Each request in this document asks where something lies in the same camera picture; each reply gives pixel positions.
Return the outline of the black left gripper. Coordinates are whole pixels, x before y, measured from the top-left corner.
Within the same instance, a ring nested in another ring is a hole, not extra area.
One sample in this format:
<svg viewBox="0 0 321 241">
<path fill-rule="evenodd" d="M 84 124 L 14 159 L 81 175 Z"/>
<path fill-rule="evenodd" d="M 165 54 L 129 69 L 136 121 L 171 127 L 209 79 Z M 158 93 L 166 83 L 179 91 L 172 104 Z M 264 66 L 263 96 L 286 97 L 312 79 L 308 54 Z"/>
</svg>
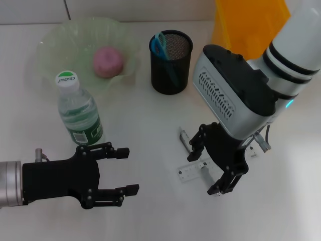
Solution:
<svg viewBox="0 0 321 241">
<path fill-rule="evenodd" d="M 22 165 L 23 205 L 37 200 L 70 196 L 82 208 L 121 207 L 125 197 L 136 196 L 139 185 L 98 189 L 96 160 L 127 159 L 129 148 L 114 148 L 111 142 L 78 146 L 66 160 L 25 163 Z"/>
</svg>

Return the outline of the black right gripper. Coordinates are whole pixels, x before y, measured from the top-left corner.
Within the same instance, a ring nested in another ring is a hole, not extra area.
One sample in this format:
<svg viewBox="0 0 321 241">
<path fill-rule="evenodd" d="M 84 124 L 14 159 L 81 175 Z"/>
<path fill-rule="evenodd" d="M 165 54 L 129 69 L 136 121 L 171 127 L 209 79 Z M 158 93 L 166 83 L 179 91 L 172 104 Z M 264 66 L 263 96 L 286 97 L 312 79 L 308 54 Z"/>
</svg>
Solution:
<svg viewBox="0 0 321 241">
<path fill-rule="evenodd" d="M 245 146 L 242 141 L 231 137 L 218 123 L 201 124 L 197 133 L 189 141 L 192 151 L 189 162 L 198 160 L 204 149 L 218 167 L 209 171 L 212 178 L 207 193 L 221 195 L 232 192 L 241 175 L 248 172 L 245 160 Z"/>
</svg>

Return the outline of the transparent plastic ruler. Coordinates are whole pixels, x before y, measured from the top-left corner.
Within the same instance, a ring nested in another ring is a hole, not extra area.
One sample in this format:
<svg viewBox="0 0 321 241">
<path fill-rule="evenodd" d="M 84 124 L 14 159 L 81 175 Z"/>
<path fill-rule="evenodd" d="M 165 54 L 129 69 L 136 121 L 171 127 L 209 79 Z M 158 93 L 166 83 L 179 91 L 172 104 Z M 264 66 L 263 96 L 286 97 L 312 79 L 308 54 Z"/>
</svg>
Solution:
<svg viewBox="0 0 321 241">
<path fill-rule="evenodd" d="M 200 178 L 207 187 L 210 187 L 221 178 L 224 171 L 214 163 L 207 151 L 204 150 L 199 160 L 179 167 L 177 173 L 182 183 Z"/>
</svg>

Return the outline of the yellow plastic bin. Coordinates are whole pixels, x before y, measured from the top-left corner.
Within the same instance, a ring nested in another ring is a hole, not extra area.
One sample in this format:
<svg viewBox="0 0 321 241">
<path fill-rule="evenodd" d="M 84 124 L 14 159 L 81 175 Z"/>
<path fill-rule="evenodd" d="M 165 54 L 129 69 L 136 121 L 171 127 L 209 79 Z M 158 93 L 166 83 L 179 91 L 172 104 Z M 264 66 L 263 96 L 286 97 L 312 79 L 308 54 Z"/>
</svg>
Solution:
<svg viewBox="0 0 321 241">
<path fill-rule="evenodd" d="M 290 17 L 285 0 L 215 0 L 211 43 L 256 59 Z"/>
</svg>

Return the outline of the pink peach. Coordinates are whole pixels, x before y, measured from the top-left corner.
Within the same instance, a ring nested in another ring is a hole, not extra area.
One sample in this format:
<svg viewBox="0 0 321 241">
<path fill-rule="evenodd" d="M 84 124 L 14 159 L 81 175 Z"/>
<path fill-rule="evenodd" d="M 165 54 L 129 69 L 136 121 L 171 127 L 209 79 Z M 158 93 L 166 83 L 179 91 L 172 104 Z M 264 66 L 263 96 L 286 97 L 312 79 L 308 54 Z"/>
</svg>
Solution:
<svg viewBox="0 0 321 241">
<path fill-rule="evenodd" d="M 123 56 L 113 47 L 99 48 L 94 54 L 93 68 L 99 77 L 113 78 L 122 72 L 123 67 Z"/>
</svg>

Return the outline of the clear green-label water bottle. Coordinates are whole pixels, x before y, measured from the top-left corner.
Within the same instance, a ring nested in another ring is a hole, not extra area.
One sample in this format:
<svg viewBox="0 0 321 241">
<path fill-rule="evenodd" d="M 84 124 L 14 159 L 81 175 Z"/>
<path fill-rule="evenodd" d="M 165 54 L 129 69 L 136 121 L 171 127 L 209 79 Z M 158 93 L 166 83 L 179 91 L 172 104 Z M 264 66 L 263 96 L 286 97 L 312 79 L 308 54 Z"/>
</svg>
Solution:
<svg viewBox="0 0 321 241">
<path fill-rule="evenodd" d="M 103 127 L 93 96 L 81 87 L 77 74 L 65 70 L 57 74 L 58 112 L 72 141 L 90 146 L 102 141 Z"/>
</svg>

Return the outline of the translucent green fruit plate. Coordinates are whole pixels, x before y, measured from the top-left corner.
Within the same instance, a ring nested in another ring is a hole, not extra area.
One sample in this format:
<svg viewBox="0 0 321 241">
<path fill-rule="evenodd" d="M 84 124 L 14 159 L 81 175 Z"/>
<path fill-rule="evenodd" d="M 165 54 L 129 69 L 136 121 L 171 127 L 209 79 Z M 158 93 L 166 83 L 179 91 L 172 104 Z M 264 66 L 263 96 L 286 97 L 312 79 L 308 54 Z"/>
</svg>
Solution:
<svg viewBox="0 0 321 241">
<path fill-rule="evenodd" d="M 93 58 L 102 47 L 117 49 L 124 58 L 122 72 L 109 79 L 95 74 Z M 58 73 L 75 72 L 80 85 L 94 96 L 131 77 L 136 69 L 139 44 L 125 23 L 104 17 L 69 20 L 48 32 L 39 42 L 36 51 L 37 70 L 43 84 L 57 91 Z"/>
</svg>

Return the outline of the black mesh pen holder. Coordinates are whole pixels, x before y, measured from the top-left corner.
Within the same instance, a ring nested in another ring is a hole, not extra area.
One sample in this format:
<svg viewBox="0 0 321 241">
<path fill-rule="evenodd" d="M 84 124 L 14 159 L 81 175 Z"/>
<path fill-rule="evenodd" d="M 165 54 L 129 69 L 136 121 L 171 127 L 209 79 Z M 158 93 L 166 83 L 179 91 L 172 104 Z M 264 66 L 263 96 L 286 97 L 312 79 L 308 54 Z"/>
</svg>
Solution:
<svg viewBox="0 0 321 241">
<path fill-rule="evenodd" d="M 153 88 L 162 94 L 182 92 L 188 84 L 193 42 L 178 30 L 164 30 L 149 42 Z"/>
</svg>

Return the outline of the blue teal sheathed scissors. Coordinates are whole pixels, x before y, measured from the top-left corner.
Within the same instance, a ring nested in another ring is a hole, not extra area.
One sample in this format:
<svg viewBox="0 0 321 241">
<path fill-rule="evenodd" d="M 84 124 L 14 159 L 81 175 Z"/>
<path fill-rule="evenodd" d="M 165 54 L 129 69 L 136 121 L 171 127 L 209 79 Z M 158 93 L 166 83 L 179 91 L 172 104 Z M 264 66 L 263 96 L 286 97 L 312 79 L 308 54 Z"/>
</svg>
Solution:
<svg viewBox="0 0 321 241">
<path fill-rule="evenodd" d="M 151 42 L 151 50 L 154 54 L 156 54 L 159 58 L 165 61 L 164 66 L 166 69 L 167 74 L 169 75 L 170 80 L 174 84 L 175 87 L 179 86 L 178 78 L 176 73 L 173 69 L 171 63 L 168 63 L 169 57 L 167 54 L 167 42 L 164 34 L 159 32 L 155 34 L 154 39 Z"/>
</svg>

